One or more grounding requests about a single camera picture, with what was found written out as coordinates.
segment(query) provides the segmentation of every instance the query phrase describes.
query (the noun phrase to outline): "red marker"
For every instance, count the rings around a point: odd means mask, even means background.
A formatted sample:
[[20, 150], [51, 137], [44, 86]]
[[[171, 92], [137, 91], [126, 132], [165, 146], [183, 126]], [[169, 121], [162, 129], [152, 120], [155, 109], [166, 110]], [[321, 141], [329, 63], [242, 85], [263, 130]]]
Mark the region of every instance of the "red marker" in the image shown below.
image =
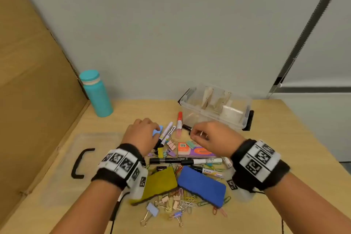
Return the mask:
[[177, 121], [177, 139], [179, 139], [182, 135], [182, 120], [183, 120], [183, 113], [182, 112], [179, 112], [178, 113], [178, 121]]

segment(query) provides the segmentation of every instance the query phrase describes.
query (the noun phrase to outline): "right hand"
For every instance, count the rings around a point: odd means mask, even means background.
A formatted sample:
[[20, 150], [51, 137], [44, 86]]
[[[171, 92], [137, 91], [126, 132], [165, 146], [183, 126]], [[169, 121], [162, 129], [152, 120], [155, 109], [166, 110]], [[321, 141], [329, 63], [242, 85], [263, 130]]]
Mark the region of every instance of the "right hand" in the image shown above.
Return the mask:
[[[207, 134], [200, 136], [201, 131]], [[246, 140], [241, 134], [218, 121], [200, 122], [194, 125], [190, 138], [217, 156], [231, 157]]]

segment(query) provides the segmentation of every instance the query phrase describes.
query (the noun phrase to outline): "hand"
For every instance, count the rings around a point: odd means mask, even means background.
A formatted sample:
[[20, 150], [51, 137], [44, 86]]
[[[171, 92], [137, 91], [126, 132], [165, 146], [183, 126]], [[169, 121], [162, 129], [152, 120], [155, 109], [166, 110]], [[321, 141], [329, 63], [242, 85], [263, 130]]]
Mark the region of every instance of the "hand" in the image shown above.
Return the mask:
[[[201, 131], [207, 134], [200, 136]], [[218, 121], [200, 122], [194, 125], [190, 138], [217, 156], [231, 157], [246, 139], [235, 130]]]
[[129, 125], [121, 143], [134, 145], [142, 156], [146, 156], [156, 145], [160, 134], [152, 137], [153, 130], [160, 130], [160, 126], [149, 118], [136, 119], [133, 125]]

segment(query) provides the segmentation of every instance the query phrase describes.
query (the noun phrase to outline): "white wall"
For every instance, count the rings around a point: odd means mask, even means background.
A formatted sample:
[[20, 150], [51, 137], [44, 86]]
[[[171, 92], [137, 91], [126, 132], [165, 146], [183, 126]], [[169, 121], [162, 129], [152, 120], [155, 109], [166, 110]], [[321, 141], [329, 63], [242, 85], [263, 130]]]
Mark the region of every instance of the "white wall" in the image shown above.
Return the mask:
[[338, 161], [351, 161], [351, 94], [273, 94], [271, 98], [283, 99]]
[[283, 87], [351, 86], [351, 2], [332, 0]]
[[319, 0], [32, 0], [78, 71], [120, 98], [209, 82], [265, 97]]

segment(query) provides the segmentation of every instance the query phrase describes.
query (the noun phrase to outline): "wristband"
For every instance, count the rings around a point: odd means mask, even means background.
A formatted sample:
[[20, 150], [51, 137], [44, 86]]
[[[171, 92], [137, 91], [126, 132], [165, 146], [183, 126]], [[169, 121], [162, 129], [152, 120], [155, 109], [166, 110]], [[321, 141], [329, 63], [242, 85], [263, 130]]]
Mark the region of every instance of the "wristband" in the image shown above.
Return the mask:
[[121, 190], [129, 187], [131, 198], [139, 199], [143, 196], [148, 175], [147, 169], [142, 167], [142, 162], [143, 157], [135, 146], [129, 143], [121, 144], [103, 158], [91, 181], [105, 180]]
[[231, 159], [235, 169], [233, 182], [248, 191], [252, 191], [254, 187], [260, 190], [273, 187], [290, 170], [280, 160], [280, 154], [263, 141], [244, 141]]

